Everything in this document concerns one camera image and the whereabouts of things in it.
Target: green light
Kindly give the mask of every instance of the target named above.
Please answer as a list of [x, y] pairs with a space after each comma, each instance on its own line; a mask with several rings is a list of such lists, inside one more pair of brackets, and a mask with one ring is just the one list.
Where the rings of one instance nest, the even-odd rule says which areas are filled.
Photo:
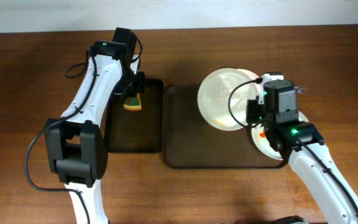
[[295, 128], [291, 129], [292, 135], [294, 135], [294, 134], [296, 134], [296, 133], [298, 133], [298, 132], [299, 132], [299, 131], [297, 131]]

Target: yellow sponge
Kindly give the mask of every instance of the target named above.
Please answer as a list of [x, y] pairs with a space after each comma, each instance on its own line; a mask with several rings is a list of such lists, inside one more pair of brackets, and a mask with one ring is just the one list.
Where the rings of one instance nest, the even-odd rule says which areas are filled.
[[140, 93], [136, 94], [136, 97], [129, 97], [124, 103], [124, 109], [130, 111], [140, 111], [142, 109]]

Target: white wall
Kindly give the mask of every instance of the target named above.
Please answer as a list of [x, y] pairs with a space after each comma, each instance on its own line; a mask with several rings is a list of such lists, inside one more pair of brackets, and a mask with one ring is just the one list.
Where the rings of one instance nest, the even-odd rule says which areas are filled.
[[358, 0], [0, 0], [0, 32], [358, 24]]

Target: white plate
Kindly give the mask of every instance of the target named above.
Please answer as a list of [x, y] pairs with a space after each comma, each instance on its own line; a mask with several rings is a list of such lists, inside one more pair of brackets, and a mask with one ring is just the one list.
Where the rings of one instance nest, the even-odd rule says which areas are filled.
[[[308, 118], [299, 111], [299, 121], [309, 122]], [[252, 139], [255, 142], [255, 145], [258, 149], [263, 152], [266, 156], [269, 156], [273, 159], [283, 160], [279, 152], [276, 152], [272, 147], [270, 147], [269, 141], [264, 136], [264, 127], [260, 124], [252, 128], [251, 135]]]
[[[257, 78], [248, 70], [223, 68], [209, 74], [202, 82], [197, 96], [198, 109], [203, 118], [213, 127], [234, 131], [242, 126], [233, 120], [227, 108], [231, 91], [238, 85]], [[259, 94], [257, 85], [251, 83], [238, 89], [231, 98], [233, 115], [243, 124], [246, 123], [247, 100]]]

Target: brown table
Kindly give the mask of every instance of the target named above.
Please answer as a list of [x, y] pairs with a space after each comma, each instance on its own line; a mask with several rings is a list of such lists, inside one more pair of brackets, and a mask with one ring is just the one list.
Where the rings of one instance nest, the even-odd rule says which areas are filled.
[[[358, 26], [140, 30], [141, 70], [165, 88], [201, 83], [219, 68], [257, 74], [280, 70], [306, 92], [298, 106], [331, 150], [358, 195]], [[85, 47], [113, 31], [0, 34], [0, 223], [74, 223], [66, 193], [33, 190], [25, 150], [47, 118], [58, 118], [81, 78], [63, 76]], [[49, 171], [41, 139], [30, 173], [62, 187]], [[299, 215], [324, 217], [302, 181], [281, 170], [175, 170], [160, 154], [110, 154], [102, 181], [113, 223], [249, 223]]]

